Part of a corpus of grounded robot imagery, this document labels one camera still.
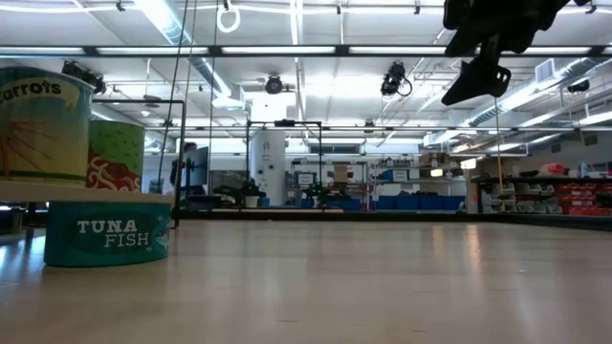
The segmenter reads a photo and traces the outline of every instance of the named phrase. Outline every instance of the teal can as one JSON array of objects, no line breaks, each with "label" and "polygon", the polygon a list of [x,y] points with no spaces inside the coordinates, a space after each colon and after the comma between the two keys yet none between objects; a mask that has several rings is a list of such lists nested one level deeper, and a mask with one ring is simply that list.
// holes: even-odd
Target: teal can
[{"label": "teal can", "polygon": [[110,267],[168,255],[169,204],[51,202],[45,263]]},{"label": "teal can", "polygon": [[85,185],[92,96],[71,76],[0,69],[0,180]]}]

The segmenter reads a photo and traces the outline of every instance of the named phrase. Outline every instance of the laminate floor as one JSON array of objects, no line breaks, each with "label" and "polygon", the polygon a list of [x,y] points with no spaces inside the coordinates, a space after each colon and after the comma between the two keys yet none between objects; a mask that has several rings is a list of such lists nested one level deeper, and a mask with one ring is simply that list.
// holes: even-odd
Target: laminate floor
[{"label": "laminate floor", "polygon": [[610,343],[612,234],[501,224],[186,222],[162,261],[0,247],[0,343]]}]

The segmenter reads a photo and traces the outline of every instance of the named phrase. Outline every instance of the overhead camera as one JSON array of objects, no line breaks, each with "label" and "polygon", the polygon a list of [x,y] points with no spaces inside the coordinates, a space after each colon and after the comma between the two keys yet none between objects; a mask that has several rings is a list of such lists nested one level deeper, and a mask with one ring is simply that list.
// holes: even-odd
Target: overhead camera
[{"label": "overhead camera", "polygon": [[91,71],[86,70],[77,65],[74,61],[64,62],[64,67],[61,69],[61,73],[75,77],[79,80],[83,80],[88,84],[94,86],[94,94],[106,93],[106,83],[104,82],[104,75],[96,75]]},{"label": "overhead camera", "polygon": [[[403,85],[409,86],[407,93],[402,93],[400,90]],[[389,72],[384,75],[382,81],[381,93],[384,97],[392,97],[396,94],[402,97],[408,97],[412,93],[412,83],[405,77],[405,67],[403,62],[393,62]]]},{"label": "overhead camera", "polygon": [[280,81],[280,75],[270,75],[270,77],[268,77],[266,92],[269,95],[278,95],[283,92],[283,82]]}]

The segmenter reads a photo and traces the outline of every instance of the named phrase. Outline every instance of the security camera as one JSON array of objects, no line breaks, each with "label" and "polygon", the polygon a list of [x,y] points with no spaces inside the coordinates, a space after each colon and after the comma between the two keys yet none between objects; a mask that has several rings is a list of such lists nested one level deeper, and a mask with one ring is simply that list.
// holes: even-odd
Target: security camera
[{"label": "security camera", "polygon": [[266,92],[269,95],[278,95],[283,92],[283,82],[280,81],[279,75],[270,75],[268,82],[266,82]]}]

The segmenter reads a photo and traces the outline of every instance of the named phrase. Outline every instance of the computer monitor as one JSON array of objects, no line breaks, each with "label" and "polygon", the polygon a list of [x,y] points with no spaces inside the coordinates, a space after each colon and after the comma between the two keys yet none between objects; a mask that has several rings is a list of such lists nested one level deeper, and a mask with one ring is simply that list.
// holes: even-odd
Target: computer monitor
[{"label": "computer monitor", "polygon": [[189,186],[208,184],[208,147],[186,152],[187,159],[191,162]]}]

